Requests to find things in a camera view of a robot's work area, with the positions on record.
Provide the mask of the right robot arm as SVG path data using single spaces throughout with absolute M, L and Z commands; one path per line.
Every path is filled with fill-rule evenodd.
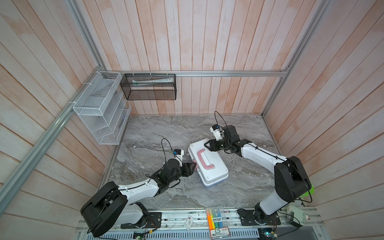
M 267 151 L 247 139 L 240 139 L 235 126 L 210 128 L 215 138 L 205 143 L 211 152 L 225 151 L 251 160 L 274 174 L 275 189 L 260 203 L 255 205 L 255 220 L 262 224 L 282 207 L 294 202 L 303 194 L 309 193 L 312 184 L 301 160 L 295 156 L 284 157 Z

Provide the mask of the white blue tool box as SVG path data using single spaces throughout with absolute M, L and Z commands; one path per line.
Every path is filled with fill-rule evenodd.
M 205 143 L 209 139 L 203 139 L 190 144 L 188 152 L 193 162 L 197 164 L 196 170 L 203 185 L 208 188 L 218 184 L 229 177 L 229 170 L 218 152 L 211 152 Z

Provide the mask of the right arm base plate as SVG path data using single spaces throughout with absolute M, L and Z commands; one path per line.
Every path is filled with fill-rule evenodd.
M 281 225 L 281 220 L 277 212 L 267 216 L 263 212 L 260 212 L 258 210 L 238 209 L 237 213 L 240 216 L 242 226 Z

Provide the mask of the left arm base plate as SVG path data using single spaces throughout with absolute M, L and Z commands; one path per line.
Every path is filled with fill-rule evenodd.
M 136 224 L 122 224 L 121 229 L 157 229 L 161 227 L 161 222 L 161 212 L 150 212 L 144 214 Z

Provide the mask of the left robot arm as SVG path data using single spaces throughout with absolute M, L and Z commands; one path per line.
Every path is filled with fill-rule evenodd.
M 113 181 L 106 183 L 81 208 L 88 232 L 98 238 L 116 225 L 148 227 L 149 212 L 140 201 L 172 188 L 171 183 L 191 176 L 196 166 L 196 163 L 170 159 L 145 181 L 131 185 L 117 185 Z

